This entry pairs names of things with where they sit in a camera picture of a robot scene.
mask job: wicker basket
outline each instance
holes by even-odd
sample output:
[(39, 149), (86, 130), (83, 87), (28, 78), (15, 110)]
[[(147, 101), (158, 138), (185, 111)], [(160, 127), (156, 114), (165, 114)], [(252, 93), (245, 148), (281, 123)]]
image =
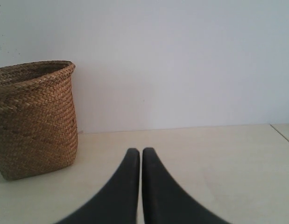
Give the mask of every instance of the wicker basket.
[(68, 61), (0, 68), (0, 172), (5, 179), (44, 174), (74, 162), (74, 69)]

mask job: white wall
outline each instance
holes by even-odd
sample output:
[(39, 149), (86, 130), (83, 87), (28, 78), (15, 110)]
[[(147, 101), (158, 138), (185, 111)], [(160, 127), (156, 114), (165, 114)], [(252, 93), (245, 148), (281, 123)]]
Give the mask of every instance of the white wall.
[(40, 60), (87, 133), (289, 122), (289, 0), (0, 0), (0, 67)]

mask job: woven basket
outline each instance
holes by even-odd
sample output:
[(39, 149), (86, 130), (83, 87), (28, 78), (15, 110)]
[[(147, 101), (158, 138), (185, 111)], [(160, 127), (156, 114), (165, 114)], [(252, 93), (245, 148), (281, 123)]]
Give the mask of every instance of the woven basket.
[(5, 179), (44, 174), (74, 162), (74, 69), (68, 61), (0, 68), (0, 172)]

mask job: basket rim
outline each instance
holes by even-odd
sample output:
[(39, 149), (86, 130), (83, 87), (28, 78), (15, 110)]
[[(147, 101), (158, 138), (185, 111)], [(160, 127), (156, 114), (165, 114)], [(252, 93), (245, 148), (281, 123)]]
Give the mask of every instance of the basket rim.
[(49, 74), (43, 75), (43, 76), (39, 76), (33, 79), (29, 79), (29, 80), (25, 80), (22, 82), (17, 82), (17, 83), (13, 83), (13, 84), (8, 84), (8, 85), (2, 85), (0, 86), (0, 94), (6, 92), (6, 91), (21, 91), (21, 89), (23, 88), (27, 88), (30, 86), (33, 86), (35, 84), (41, 84), (43, 82), (46, 82), (48, 80), (52, 80), (55, 79), (57, 77), (60, 77), (60, 73), (66, 73), (67, 70), (69, 70), (70, 72), (73, 72), (75, 69), (75, 64), (71, 61), (39, 61), (39, 62), (30, 62), (30, 63), (22, 63), (22, 64), (16, 64), (16, 65), (10, 65), (10, 66), (5, 66), (5, 67), (1, 67), (0, 70), (6, 70), (9, 71), (11, 69), (16, 69), (17, 67), (19, 67), (19, 69), (23, 68), (23, 67), (29, 67), (30, 65), (54, 65), (54, 64), (59, 64), (59, 65), (66, 65), (66, 67), (58, 69), (54, 72), (51, 72)]

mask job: black object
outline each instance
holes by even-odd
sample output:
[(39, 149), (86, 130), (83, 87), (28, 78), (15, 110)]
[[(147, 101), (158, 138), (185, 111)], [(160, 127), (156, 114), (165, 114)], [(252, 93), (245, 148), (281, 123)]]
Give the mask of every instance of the black object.
[(228, 224), (177, 184), (153, 148), (143, 150), (142, 200), (146, 224)]
[(130, 148), (106, 185), (57, 224), (136, 224), (140, 155)]

